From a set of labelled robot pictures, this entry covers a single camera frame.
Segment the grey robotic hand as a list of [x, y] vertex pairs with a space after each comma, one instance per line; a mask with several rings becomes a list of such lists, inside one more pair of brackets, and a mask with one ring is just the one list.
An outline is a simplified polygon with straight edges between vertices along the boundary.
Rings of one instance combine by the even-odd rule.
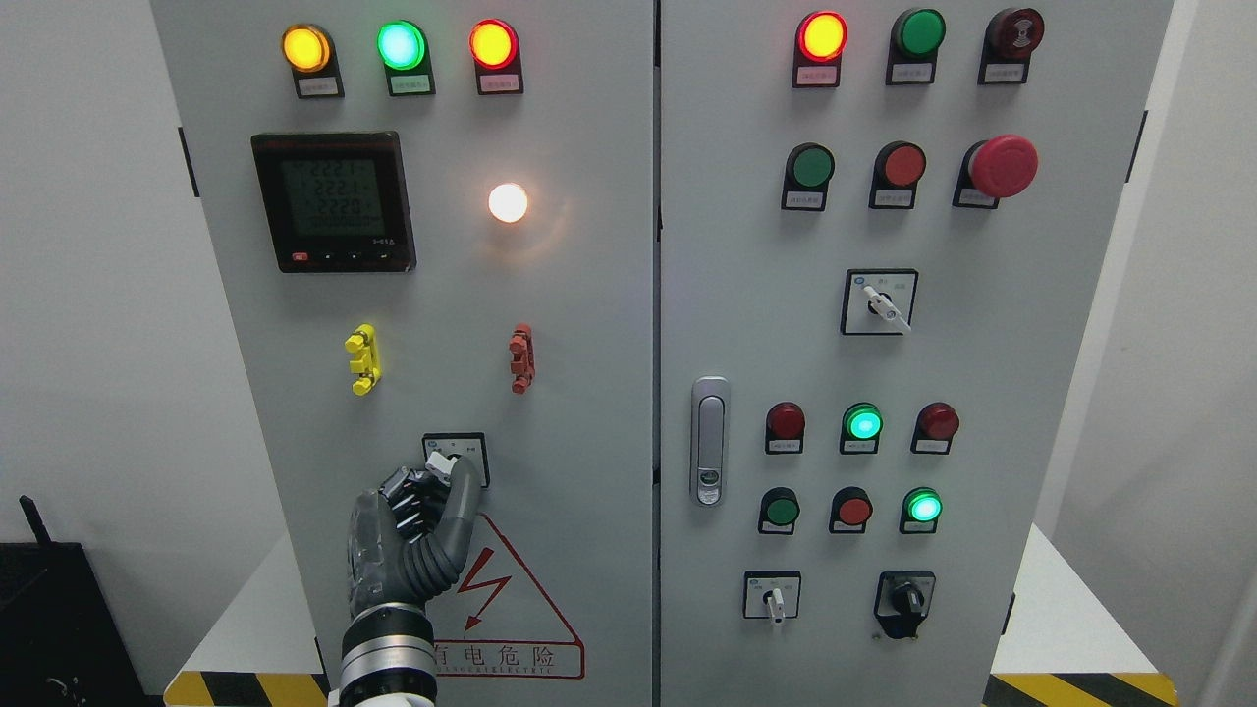
[[349, 520], [349, 614], [397, 601], [424, 608], [458, 581], [484, 470], [469, 455], [434, 452], [354, 498]]

